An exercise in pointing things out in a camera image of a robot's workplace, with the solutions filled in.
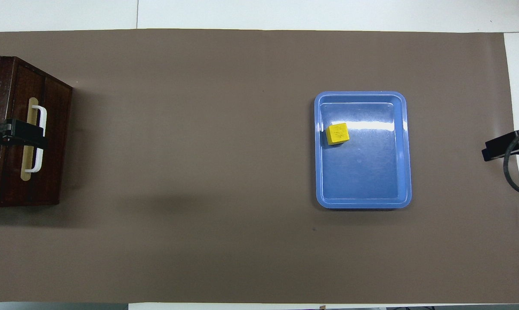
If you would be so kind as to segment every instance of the black cable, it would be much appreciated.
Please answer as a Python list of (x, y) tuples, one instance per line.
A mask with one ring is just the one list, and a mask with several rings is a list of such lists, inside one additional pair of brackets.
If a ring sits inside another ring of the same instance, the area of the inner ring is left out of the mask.
[[(429, 310), (435, 310), (435, 306), (422, 306), (422, 308), (426, 308)], [(397, 307), (397, 308), (393, 308), (392, 310), (398, 310), (398, 309), (411, 310), (409, 307)]]
[(519, 135), (512, 140), (512, 142), (508, 145), (506, 148), (506, 152), (504, 153), (504, 161), (502, 162), (502, 170), (504, 171), (504, 177), (506, 178), (506, 181), (510, 186), (519, 192), (519, 186), (512, 180), (512, 177), (510, 177), (510, 171), (508, 169), (508, 160), (510, 159), (510, 153), (512, 153), (512, 150), (516, 146), (516, 144), (519, 142)]

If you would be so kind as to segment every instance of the white table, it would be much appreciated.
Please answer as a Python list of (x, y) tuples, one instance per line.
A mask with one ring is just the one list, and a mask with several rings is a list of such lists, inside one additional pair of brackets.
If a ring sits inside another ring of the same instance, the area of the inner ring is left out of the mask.
[[(0, 0), (0, 31), (135, 28), (502, 32), (514, 129), (519, 129), (519, 0)], [(504, 177), (503, 186), (508, 186)], [(319, 306), (132, 304), (130, 309), (255, 310)], [(331, 304), (330, 308), (367, 306), (385, 305)]]

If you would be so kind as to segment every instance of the wood grain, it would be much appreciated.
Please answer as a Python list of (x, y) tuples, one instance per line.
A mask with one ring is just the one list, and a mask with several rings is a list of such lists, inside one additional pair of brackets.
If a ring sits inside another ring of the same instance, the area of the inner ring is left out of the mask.
[(31, 97), (37, 98), (49, 112), (46, 130), (49, 145), (43, 153), (41, 171), (30, 180), (20, 178), (24, 146), (2, 147), (0, 206), (59, 203), (71, 94), (70, 86), (22, 59), (0, 57), (0, 121), (26, 120)]

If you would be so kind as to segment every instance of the brown tabletop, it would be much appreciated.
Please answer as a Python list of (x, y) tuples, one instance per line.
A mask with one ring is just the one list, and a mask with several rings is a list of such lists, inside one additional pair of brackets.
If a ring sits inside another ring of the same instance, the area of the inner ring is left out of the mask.
[[(0, 33), (0, 55), (74, 86), (61, 204), (0, 208), (0, 301), (519, 302), (519, 194), (480, 152), (513, 129), (502, 34)], [(317, 203), (325, 90), (407, 98), (407, 208)]]

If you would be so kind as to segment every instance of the beige handle plate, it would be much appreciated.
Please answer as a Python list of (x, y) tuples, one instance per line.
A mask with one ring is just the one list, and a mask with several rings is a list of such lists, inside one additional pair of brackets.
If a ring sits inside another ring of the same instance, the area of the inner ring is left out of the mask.
[[(33, 105), (38, 105), (39, 102), (37, 98), (30, 98), (28, 100), (28, 116), (26, 118), (26, 122), (32, 125), (36, 125), (37, 122), (37, 111), (32, 108)], [(20, 167), (20, 178), (23, 181), (30, 180), (32, 176), (31, 173), (25, 172), (26, 169), (32, 168), (32, 159), (34, 156), (34, 147), (33, 146), (24, 146), (24, 151), (22, 153), (22, 166)]]

